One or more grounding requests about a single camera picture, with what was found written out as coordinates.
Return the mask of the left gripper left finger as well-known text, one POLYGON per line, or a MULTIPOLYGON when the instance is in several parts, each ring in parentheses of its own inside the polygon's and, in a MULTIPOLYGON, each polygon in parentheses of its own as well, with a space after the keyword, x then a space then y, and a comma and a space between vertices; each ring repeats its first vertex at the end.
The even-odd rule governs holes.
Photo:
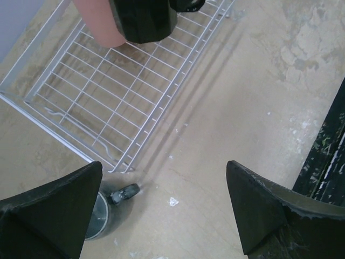
POLYGON ((101 180, 92 162, 1 200, 1 258, 79 258, 101 180))

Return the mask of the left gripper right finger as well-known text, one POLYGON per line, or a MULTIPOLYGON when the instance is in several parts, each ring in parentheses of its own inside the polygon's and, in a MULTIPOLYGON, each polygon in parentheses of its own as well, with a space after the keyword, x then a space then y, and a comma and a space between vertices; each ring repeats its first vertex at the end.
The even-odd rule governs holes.
POLYGON ((344 258, 344 208, 311 199, 236 161, 226 181, 248 258, 344 258))

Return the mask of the grey-blue round mug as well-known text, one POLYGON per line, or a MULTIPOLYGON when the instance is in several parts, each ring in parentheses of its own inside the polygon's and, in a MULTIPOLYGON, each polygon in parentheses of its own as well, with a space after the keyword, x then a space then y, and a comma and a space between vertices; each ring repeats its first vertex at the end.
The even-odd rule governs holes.
POLYGON ((127 219, 133 209, 134 196, 140 192, 136 183, 118 188, 107 181, 102 181, 85 240, 103 238, 115 231, 127 219))

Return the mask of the pink tumbler cup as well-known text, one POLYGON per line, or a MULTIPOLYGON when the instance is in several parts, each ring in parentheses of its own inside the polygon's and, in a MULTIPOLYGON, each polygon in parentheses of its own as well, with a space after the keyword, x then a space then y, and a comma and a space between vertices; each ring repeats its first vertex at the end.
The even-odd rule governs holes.
POLYGON ((116 27, 108 0, 74 0, 73 3, 99 45, 114 48, 126 43, 116 27))

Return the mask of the black faceted mug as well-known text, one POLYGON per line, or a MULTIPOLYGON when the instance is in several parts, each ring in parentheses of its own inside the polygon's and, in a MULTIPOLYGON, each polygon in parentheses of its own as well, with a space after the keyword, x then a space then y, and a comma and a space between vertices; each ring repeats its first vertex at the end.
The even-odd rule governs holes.
POLYGON ((197 12, 205 0, 112 0, 109 3, 116 27, 125 39, 145 44, 170 36, 177 24, 177 14, 197 12))

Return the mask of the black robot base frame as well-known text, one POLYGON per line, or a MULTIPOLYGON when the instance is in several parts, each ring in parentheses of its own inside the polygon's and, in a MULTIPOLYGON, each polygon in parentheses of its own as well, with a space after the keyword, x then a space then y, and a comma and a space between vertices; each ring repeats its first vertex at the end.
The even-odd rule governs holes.
POLYGON ((344 82, 292 190, 318 201, 344 207, 344 82))

